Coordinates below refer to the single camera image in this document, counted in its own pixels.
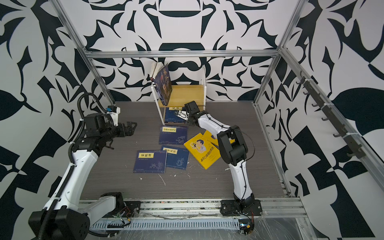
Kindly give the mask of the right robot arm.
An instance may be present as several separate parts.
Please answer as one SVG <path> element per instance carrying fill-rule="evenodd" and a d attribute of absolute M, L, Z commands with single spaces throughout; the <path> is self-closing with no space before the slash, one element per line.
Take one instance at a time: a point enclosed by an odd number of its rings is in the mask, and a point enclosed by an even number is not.
<path fill-rule="evenodd" d="M 221 158 L 231 170 L 235 204 L 241 211 L 250 208 L 255 197 L 246 168 L 248 146 L 243 136 L 245 133 L 238 126 L 225 125 L 207 111 L 201 111 L 194 101 L 185 104 L 185 109 L 178 114 L 187 121 L 187 124 L 198 126 L 216 136 Z"/>

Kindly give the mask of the purple book with old man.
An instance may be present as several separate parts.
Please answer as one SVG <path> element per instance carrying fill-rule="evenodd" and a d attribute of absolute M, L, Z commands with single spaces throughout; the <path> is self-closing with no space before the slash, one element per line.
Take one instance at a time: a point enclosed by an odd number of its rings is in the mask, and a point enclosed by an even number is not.
<path fill-rule="evenodd" d="M 164 65 L 164 67 L 160 70 L 157 76 L 151 80 L 155 84 L 158 96 L 160 97 L 162 104 L 164 106 L 167 106 L 169 104 L 171 93 L 173 91 L 168 65 Z"/>

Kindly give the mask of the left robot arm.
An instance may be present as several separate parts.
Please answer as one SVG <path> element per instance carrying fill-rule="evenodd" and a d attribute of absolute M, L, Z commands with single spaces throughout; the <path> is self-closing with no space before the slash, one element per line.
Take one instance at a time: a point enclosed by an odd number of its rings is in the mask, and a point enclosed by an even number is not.
<path fill-rule="evenodd" d="M 81 118 L 81 129 L 70 144 L 70 163 L 64 178 L 41 211 L 33 212 L 29 226 L 39 240 L 84 240 L 90 227 L 105 215 L 116 215 L 125 208 L 122 193 L 103 194 L 88 207 L 79 207 L 80 197 L 91 169 L 103 148 L 114 138 L 130 137 L 135 122 L 119 123 L 116 113 L 96 113 Z"/>

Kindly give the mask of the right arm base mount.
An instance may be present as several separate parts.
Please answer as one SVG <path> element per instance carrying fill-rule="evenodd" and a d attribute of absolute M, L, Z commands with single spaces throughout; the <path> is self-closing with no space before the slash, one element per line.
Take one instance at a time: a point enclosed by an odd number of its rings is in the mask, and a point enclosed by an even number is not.
<path fill-rule="evenodd" d="M 241 203 L 235 200 L 221 200 L 220 213 L 223 216 L 261 216 L 262 212 L 259 200 L 250 199 Z"/>

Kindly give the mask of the yellow book with figure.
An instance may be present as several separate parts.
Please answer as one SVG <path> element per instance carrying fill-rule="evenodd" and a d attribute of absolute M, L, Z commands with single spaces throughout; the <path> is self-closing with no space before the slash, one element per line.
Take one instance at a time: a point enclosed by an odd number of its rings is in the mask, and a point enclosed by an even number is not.
<path fill-rule="evenodd" d="M 209 131 L 205 131 L 204 134 L 203 134 L 203 137 L 206 140 L 208 140 L 209 142 L 211 142 L 212 144 L 214 144 L 216 147 L 219 146 L 219 142 L 218 142 L 217 136 L 211 134 Z"/>

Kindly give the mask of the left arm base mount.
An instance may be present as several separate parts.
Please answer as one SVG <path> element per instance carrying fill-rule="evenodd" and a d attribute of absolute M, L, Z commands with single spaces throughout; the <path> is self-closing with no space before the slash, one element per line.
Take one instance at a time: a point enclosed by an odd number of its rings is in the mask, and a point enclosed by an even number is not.
<path fill-rule="evenodd" d="M 103 218 L 112 218 L 112 217 L 123 217 L 123 218 L 132 218 L 140 212 L 141 201 L 125 201 L 123 206 L 120 208 L 120 211 L 117 213 L 108 213 L 103 216 Z"/>

